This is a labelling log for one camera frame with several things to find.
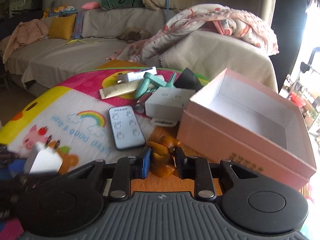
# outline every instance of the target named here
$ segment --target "rainbow print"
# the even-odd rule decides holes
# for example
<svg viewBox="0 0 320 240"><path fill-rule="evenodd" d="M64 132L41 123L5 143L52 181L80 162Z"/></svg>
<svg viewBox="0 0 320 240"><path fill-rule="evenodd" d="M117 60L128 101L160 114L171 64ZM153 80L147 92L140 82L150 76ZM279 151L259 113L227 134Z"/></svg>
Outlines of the rainbow print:
<svg viewBox="0 0 320 240"><path fill-rule="evenodd" d="M81 116L81 118L92 117L96 120L98 126L100 127L106 126L106 122L107 122L106 118L102 114L96 111L92 111L92 110L82 111L82 112L79 112L77 115Z"/></svg>

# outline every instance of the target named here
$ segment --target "pink jacket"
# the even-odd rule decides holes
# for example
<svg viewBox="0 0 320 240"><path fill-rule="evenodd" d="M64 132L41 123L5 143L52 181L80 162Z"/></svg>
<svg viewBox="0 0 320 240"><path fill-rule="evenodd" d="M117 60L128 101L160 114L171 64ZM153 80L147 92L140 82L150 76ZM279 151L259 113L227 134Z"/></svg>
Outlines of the pink jacket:
<svg viewBox="0 0 320 240"><path fill-rule="evenodd" d="M2 57L3 63L6 63L11 54L17 49L20 49L35 41L42 40L48 35L48 33L48 26L39 19L34 19L25 23L20 22L13 31L7 47L4 50Z"/></svg>

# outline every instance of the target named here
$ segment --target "pink pig print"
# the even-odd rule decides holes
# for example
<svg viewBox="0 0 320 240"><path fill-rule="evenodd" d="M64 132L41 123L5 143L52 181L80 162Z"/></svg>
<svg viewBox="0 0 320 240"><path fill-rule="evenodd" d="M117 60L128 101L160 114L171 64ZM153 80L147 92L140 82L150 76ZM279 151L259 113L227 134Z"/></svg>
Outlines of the pink pig print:
<svg viewBox="0 0 320 240"><path fill-rule="evenodd" d="M29 133L23 138L22 145L20 146L20 157L28 157L29 153L36 142L45 143L48 137L45 136L47 133L47 127L41 127L37 130L37 125L35 124L29 130Z"/></svg>

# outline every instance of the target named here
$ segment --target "cloud print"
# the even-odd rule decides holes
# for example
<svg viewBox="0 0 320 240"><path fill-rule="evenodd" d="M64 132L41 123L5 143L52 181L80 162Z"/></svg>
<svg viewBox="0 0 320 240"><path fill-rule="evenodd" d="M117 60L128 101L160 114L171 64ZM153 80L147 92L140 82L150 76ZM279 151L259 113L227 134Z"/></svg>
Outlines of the cloud print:
<svg viewBox="0 0 320 240"><path fill-rule="evenodd" d="M71 122L71 123L79 123L82 121L82 118L81 116L79 115L76 115L76 114L70 114L67 116L67 119L68 119L68 122Z"/></svg>
<svg viewBox="0 0 320 240"><path fill-rule="evenodd" d="M88 130L90 131L89 134L95 135L97 137L104 136L106 134L105 128L100 127L98 125L92 125L88 127Z"/></svg>

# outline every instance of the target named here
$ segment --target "red apple print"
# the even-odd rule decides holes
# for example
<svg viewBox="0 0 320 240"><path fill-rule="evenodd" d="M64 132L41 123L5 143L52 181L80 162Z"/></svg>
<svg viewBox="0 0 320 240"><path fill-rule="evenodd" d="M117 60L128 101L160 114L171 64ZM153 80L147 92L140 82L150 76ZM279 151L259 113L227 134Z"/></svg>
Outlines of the red apple print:
<svg viewBox="0 0 320 240"><path fill-rule="evenodd" d="M47 133L47 130L48 130L47 127L41 127L41 128L38 130L38 134L39 134L39 135L45 135L45 134Z"/></svg>

